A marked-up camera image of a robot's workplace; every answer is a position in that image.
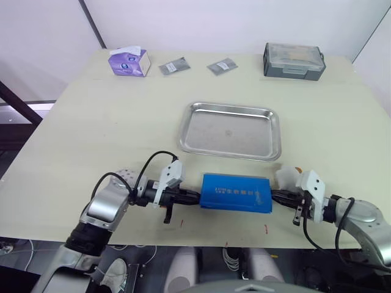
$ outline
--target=wooden table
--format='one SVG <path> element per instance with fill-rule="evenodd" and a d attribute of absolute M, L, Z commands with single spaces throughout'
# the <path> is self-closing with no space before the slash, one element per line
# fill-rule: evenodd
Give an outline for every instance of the wooden table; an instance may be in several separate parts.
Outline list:
<path fill-rule="evenodd" d="M 0 235 L 64 241 L 91 191 L 108 171 L 139 171 L 157 150 L 177 154 L 186 167 L 182 184 L 200 190 L 203 173 L 266 176 L 282 165 L 314 169 L 328 196 L 368 200 L 391 222 L 390 118 L 343 57 L 326 56 L 319 81 L 266 78 L 261 55 L 149 52 L 146 78 L 113 75 L 108 51 L 93 55 L 45 117 L 0 182 Z M 158 65 L 185 56 L 191 69 L 163 76 Z M 207 65 L 226 57 L 237 69 L 216 77 Z M 178 129 L 186 106 L 211 101 L 273 109 L 280 118 L 282 155 L 272 163 L 182 152 Z M 161 156 L 146 175 L 159 179 L 170 161 Z M 174 206 L 132 206 L 113 244 L 310 248 L 293 211 L 272 214 Z M 334 246 L 336 227 L 309 223 L 320 245 Z M 341 247 L 357 247 L 342 234 Z"/>

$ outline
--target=white tissue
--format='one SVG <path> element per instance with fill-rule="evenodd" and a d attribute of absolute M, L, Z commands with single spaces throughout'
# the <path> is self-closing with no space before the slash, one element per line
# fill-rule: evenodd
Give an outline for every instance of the white tissue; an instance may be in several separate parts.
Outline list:
<path fill-rule="evenodd" d="M 110 55 L 116 55 L 120 53 L 130 53 L 133 55 L 140 56 L 141 55 L 141 47 L 140 46 L 127 46 L 123 48 L 119 48 L 116 50 L 110 51 Z"/>

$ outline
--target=white bracket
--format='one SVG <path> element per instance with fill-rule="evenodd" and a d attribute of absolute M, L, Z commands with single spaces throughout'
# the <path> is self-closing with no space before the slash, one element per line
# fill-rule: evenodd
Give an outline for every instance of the white bracket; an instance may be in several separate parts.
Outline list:
<path fill-rule="evenodd" d="M 160 173 L 159 185 L 156 190 L 155 199 L 153 200 L 153 207 L 159 206 L 161 195 L 167 187 L 175 187 L 179 185 L 185 178 L 185 168 L 181 161 L 176 160 Z"/>
<path fill-rule="evenodd" d="M 312 195 L 312 206 L 313 206 L 313 221 L 320 223 L 323 221 L 323 207 L 327 205 L 328 200 L 324 198 L 326 186 L 320 179 L 315 171 L 307 171 L 301 173 L 297 182 L 296 187 L 302 190 L 308 191 Z"/>

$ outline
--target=small packet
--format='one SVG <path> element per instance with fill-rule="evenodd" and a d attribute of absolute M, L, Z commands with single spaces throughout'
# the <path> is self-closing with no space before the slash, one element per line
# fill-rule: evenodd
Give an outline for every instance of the small packet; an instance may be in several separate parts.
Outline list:
<path fill-rule="evenodd" d="M 190 66 L 184 57 L 159 66 L 162 74 L 169 75 L 177 71 L 189 69 Z"/>
<path fill-rule="evenodd" d="M 207 66 L 215 75 L 220 75 L 222 73 L 228 72 L 237 68 L 238 66 L 234 63 L 233 60 L 226 58 L 220 62 L 216 62 Z"/>

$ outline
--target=blue box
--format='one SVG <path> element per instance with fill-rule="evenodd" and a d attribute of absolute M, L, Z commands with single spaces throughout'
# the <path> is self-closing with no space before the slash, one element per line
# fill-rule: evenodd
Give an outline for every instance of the blue box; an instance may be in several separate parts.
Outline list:
<path fill-rule="evenodd" d="M 272 200 L 269 179 L 204 174 L 200 205 L 206 209 L 270 214 Z"/>

